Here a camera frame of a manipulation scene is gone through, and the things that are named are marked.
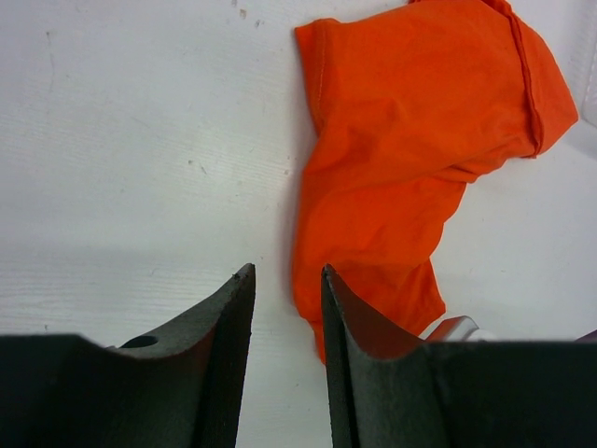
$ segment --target orange shirt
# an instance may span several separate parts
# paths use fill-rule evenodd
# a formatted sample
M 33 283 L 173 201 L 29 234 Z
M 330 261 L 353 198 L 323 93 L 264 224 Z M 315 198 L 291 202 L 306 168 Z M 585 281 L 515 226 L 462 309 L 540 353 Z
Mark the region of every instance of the orange shirt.
M 505 0 L 413 0 L 296 30 L 318 142 L 292 281 L 324 359 L 320 272 L 419 334 L 445 311 L 429 257 L 467 183 L 577 120 L 548 47 Z

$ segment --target metal part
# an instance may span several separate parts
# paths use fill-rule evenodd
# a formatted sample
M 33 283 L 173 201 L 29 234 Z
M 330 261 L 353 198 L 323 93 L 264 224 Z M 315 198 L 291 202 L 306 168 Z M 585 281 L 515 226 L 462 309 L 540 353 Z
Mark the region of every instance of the metal part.
M 425 339 L 426 341 L 466 341 L 468 337 L 479 329 L 473 319 L 467 315 L 442 320 L 436 329 Z

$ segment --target hole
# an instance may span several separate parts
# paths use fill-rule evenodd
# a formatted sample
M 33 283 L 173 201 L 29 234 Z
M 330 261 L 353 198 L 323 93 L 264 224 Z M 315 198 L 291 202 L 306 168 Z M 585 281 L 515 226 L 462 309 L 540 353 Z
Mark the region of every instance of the hole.
M 137 336 L 136 338 L 132 338 L 130 341 L 122 345 L 120 348 L 143 348 L 149 347 L 150 345 L 155 345 L 158 343 L 158 338 L 155 336 Z

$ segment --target white surface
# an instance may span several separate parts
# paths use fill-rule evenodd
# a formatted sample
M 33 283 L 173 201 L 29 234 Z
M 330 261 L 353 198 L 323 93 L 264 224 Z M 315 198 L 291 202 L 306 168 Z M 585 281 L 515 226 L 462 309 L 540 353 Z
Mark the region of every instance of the white surface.
M 583 2 L 514 3 L 573 80 Z M 253 261 L 238 446 L 330 446 L 324 370 L 289 296 L 314 141 L 291 30 L 394 5 L 0 3 L 2 332 L 124 343 Z M 434 256 L 451 315 L 501 338 L 597 328 L 593 147 L 597 130 L 581 123 L 468 189 Z

